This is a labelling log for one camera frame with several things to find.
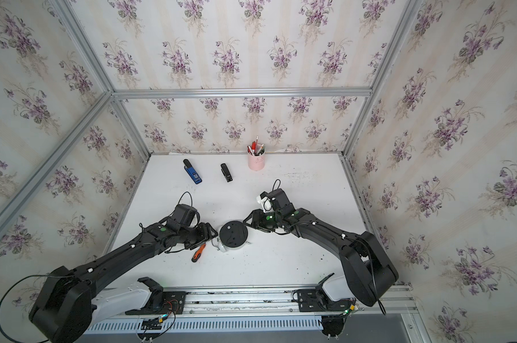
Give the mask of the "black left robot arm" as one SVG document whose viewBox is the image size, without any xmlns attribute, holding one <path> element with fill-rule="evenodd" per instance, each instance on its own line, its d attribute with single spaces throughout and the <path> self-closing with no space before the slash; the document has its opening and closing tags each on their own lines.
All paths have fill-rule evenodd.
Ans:
<svg viewBox="0 0 517 343">
<path fill-rule="evenodd" d="M 203 222 L 186 227 L 165 218 L 164 222 L 151 224 L 131 241 L 93 262 L 72 270 L 62 266 L 47 274 L 28 318 L 48 341 L 75 342 L 98 312 L 92 300 L 112 282 L 177 244 L 194 250 L 217 236 L 217 231 Z"/>
</svg>

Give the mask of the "orange handled screwdriver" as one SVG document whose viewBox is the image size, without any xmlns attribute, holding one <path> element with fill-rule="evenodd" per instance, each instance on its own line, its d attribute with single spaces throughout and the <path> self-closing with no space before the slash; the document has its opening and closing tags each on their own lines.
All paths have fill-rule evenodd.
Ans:
<svg viewBox="0 0 517 343">
<path fill-rule="evenodd" d="M 206 248 L 206 243 L 203 243 L 199 248 L 198 250 L 194 253 L 194 255 L 192 256 L 191 258 L 191 261 L 193 263 L 196 263 L 198 260 L 200 260 L 202 254 L 203 254 L 203 251 L 205 250 Z"/>
</svg>

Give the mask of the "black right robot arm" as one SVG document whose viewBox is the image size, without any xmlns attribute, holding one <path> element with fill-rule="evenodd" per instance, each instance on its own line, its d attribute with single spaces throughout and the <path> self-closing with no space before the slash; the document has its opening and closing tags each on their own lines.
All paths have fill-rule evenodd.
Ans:
<svg viewBox="0 0 517 343">
<path fill-rule="evenodd" d="M 288 213 L 254 210 L 243 220 L 249 228 L 266 233 L 292 234 L 309 240 L 338 257 L 344 275 L 331 273 L 317 285 L 312 303 L 322 311 L 336 311 L 335 303 L 357 302 L 367 307 L 377 304 L 387 314 L 381 297 L 398 281 L 398 272 L 374 234 L 356 234 L 336 228 L 300 208 Z"/>
</svg>

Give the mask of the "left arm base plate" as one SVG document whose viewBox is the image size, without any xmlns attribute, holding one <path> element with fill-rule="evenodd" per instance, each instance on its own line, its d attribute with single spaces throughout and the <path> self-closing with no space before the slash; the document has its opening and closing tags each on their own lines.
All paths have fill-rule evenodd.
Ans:
<svg viewBox="0 0 517 343">
<path fill-rule="evenodd" d="M 125 311 L 126 315 L 166 314 L 168 310 L 179 315 L 183 313 L 187 293 L 184 291 L 165 290 L 150 277 L 141 277 L 136 283 L 148 295 L 146 302 L 134 309 Z"/>
</svg>

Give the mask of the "white twin-bell alarm clock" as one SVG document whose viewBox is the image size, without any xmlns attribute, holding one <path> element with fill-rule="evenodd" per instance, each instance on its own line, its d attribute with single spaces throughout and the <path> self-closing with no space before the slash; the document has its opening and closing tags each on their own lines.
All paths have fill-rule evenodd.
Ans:
<svg viewBox="0 0 517 343">
<path fill-rule="evenodd" d="M 211 243 L 220 252 L 243 248 L 248 241 L 248 227 L 241 221 L 230 221 L 218 230 L 218 236 Z"/>
</svg>

